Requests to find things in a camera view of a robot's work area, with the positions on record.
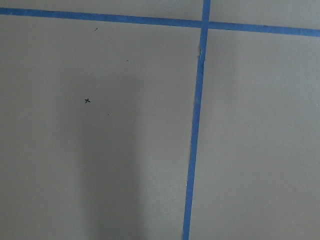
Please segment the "blue tape line crosswise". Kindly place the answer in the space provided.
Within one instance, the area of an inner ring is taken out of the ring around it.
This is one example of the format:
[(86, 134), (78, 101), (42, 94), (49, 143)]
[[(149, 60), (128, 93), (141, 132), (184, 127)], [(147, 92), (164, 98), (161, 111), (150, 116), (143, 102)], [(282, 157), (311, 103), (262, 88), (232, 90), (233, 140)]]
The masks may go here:
[[(84, 13), (84, 12), (70, 12), (70, 11), (50, 11), (50, 10), (25, 9), (25, 8), (2, 7), (0, 9), (0, 14), (8, 15), (8, 16), (87, 20), (87, 21), (98, 21), (98, 22), (186, 27), (186, 28), (197, 28), (197, 29), (200, 29), (202, 27), (202, 22), (200, 20), (114, 15), (114, 14), (100, 14), (100, 13)], [(318, 29), (309, 29), (309, 28), (269, 26), (269, 25), (256, 25), (256, 24), (244, 24), (244, 23), (228, 23), (228, 22), (215, 22), (215, 21), (208, 22), (207, 26), (210, 30), (281, 34), (281, 35), (305, 36), (305, 37), (320, 36), (320, 31)]]

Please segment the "blue tape line lengthwise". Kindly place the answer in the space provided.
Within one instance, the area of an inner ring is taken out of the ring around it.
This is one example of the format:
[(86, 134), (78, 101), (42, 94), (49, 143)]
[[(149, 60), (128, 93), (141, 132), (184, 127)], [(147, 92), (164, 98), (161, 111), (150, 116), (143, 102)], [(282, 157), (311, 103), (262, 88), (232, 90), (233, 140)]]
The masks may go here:
[(182, 225), (182, 237), (181, 237), (182, 240), (188, 240), (190, 237), (190, 226), (191, 226), (194, 183), (195, 183), (195, 174), (196, 174), (198, 137), (199, 137), (199, 127), (200, 127), (201, 106), (202, 106), (202, 93), (203, 93), (204, 70), (205, 70), (206, 51), (207, 51), (210, 9), (211, 9), (211, 1), (210, 0), (203, 1), (201, 29), (200, 29), (200, 37), (199, 37), (199, 57), (197, 61), (197, 72), (196, 72), (193, 115), (192, 115), (192, 128), (191, 128), (191, 138), (190, 138), (190, 156), (189, 156), (189, 163), (188, 163), (184, 215), (183, 215), (183, 225)]

